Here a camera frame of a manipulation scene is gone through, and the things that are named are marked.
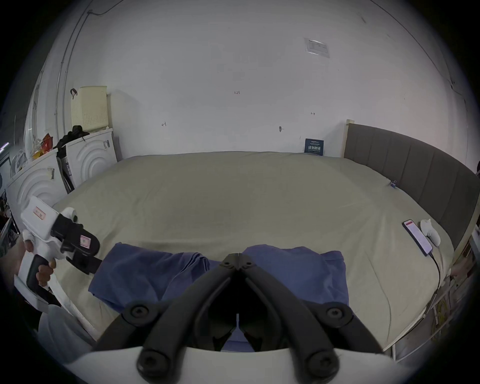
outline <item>paper notice on wall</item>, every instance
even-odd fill
[[[307,52],[313,53],[314,55],[321,55],[330,58],[327,44],[305,38],[305,45],[307,46]]]

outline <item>white wall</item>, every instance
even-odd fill
[[[44,127],[55,136],[53,67],[84,9],[103,12],[117,1],[80,2],[50,52]],[[107,85],[123,157],[301,152],[305,138],[325,140],[325,155],[339,156],[352,119],[430,143],[475,169],[480,116],[455,59],[409,6],[377,2],[440,73],[369,0],[125,0],[88,16],[78,35],[66,74],[66,131],[70,88]],[[305,37],[327,43],[330,58],[306,52]]]

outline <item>bed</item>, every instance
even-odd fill
[[[339,250],[350,306],[387,348],[421,316],[439,280],[435,263],[423,256],[402,222],[432,219],[442,240],[433,256],[443,279],[478,216],[480,182],[459,162],[455,175],[444,172],[456,181],[450,191],[439,192],[448,198],[438,215],[428,204],[437,208],[445,199],[424,202],[425,191],[415,189],[421,177],[410,169],[427,168],[425,190],[436,175],[437,157],[456,160],[431,147],[429,164],[422,167],[414,157],[422,156],[414,149],[421,142],[376,130],[350,124],[343,158],[261,152],[132,157],[84,182],[55,208],[76,209],[79,221],[100,240],[99,258],[117,242],[201,252],[213,260],[255,244]],[[398,138],[402,145],[410,143],[410,155],[398,155],[403,153]],[[457,191],[464,176],[467,199],[464,190]],[[399,188],[389,186],[390,180]],[[91,279],[61,261],[51,288],[98,338],[118,313],[88,292]]]

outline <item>blue cloth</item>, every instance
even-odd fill
[[[345,263],[339,251],[318,254],[305,247],[280,249],[255,245],[243,253],[299,299],[348,305]],[[88,290],[121,312],[133,300],[174,299],[219,264],[200,253],[171,254],[117,243],[103,260]],[[224,349],[253,351],[238,327]]]

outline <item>curved pattern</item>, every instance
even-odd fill
[[[99,149],[99,150],[102,150],[102,151],[105,151],[105,146],[103,144],[103,140],[98,140],[98,139],[95,139],[95,140],[90,140],[88,141],[83,147],[82,149],[78,152],[77,156],[76,156],[76,160],[77,161],[83,161],[83,158],[90,152],[90,151],[93,151],[95,149]]]
[[[109,167],[107,159],[102,156],[104,155],[103,152],[105,151],[96,149],[95,151],[90,152],[83,160],[81,168],[82,182],[103,172]]]
[[[52,206],[63,196],[56,183],[52,182],[52,172],[47,168],[33,171],[22,182],[16,196],[17,205],[23,211],[28,205],[31,196],[36,196],[46,204]]]

